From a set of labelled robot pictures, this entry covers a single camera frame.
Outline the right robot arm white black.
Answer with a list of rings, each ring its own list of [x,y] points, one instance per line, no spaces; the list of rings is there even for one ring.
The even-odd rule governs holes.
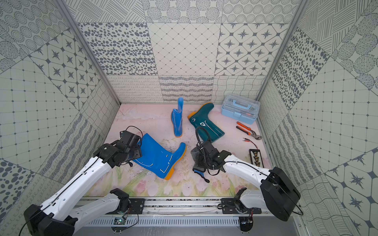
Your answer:
[[[209,133],[202,127],[196,128],[195,136],[197,144],[191,151],[195,162],[193,172],[205,182],[210,182],[204,176],[206,172],[211,176],[220,172],[236,175],[259,188],[264,200],[263,207],[281,221],[288,221],[293,213],[304,215],[298,205],[301,195],[282,169],[258,167],[237,158],[229,151],[218,151],[213,146]]]

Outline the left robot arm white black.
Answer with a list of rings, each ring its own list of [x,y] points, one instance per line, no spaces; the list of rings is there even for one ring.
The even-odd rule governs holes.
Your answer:
[[[109,212],[128,214],[132,208],[130,197],[118,188],[84,207],[76,208],[76,204],[111,169],[124,164],[132,166],[131,161],[142,157],[142,140],[143,135],[124,130],[119,140],[97,148],[88,163],[64,187],[42,204],[32,204],[24,211],[24,227],[32,236],[72,236]]]

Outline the blue rubber boot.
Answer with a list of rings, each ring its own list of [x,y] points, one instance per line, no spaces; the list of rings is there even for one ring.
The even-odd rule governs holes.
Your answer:
[[[142,138],[142,156],[133,162],[153,172],[159,178],[169,180],[175,171],[174,166],[184,157],[186,149],[186,144],[180,143],[175,152],[170,152],[146,133]]]
[[[183,133],[182,129],[182,122],[183,122],[183,106],[184,106],[184,99],[182,97],[178,98],[178,107],[177,109],[173,109],[171,112],[171,121],[173,124],[173,130],[175,137],[181,137]]]

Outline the grey blue microfibre cloth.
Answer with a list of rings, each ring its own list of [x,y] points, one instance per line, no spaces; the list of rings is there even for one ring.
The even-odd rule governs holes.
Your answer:
[[[207,167],[205,165],[205,160],[204,160],[203,155],[200,153],[200,151],[198,150],[197,147],[195,147],[191,150],[191,155],[192,155],[192,158],[195,162],[195,164],[193,166],[193,172],[200,175],[201,178],[206,183],[209,183],[210,181],[207,178],[205,178],[205,176],[204,176],[204,173],[206,172]]]

